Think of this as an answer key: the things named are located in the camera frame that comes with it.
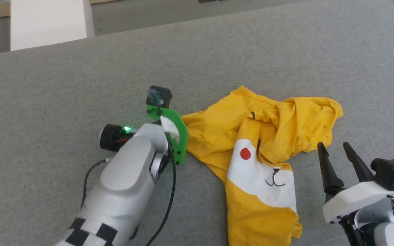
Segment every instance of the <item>green plastic mount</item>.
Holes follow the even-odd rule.
[[[171,140],[172,149],[174,151],[175,163],[177,165],[183,165],[186,156],[186,145],[188,144],[188,129],[186,128],[186,125],[183,122],[183,120],[180,118],[178,112],[166,108],[161,108],[161,111],[162,111],[162,115],[169,118],[175,124],[175,126],[179,131],[179,135],[180,135],[179,142],[177,143],[177,141],[175,139],[172,139],[171,136],[170,136],[170,140]],[[159,120],[160,116],[157,113],[158,113],[158,108],[156,106],[147,105],[148,117],[153,118],[155,120]]]

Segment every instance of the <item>green led indicator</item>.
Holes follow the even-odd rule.
[[[123,130],[126,134],[129,134],[130,131],[132,130],[132,128],[129,127],[129,126],[125,126],[125,127],[122,128],[122,130]]]

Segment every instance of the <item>red cheek print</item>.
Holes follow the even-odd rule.
[[[243,158],[244,160],[250,159],[250,151],[249,151],[248,148],[242,149],[241,152],[239,153],[239,155],[240,155],[241,158]]]

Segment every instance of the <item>crumpled yellow t-shirt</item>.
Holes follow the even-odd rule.
[[[188,151],[225,185],[230,246],[287,246],[299,238],[293,172],[287,161],[332,141],[343,115],[329,98],[275,101],[241,86],[182,117]]]

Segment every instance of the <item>gray fabric surface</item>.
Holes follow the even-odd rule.
[[[344,116],[328,151],[336,173],[354,185],[343,141],[366,162],[394,158],[394,5],[314,0],[0,54],[0,246],[61,237],[78,211],[86,171],[112,156],[99,148],[100,129],[146,122],[152,84],[171,88],[180,114],[241,84],[276,100],[335,99]],[[289,163],[304,226],[293,245],[347,245],[343,230],[323,219],[317,152]],[[144,245],[155,232],[171,184],[168,169],[129,245]],[[153,245],[227,245],[225,213],[222,183],[188,154]]]

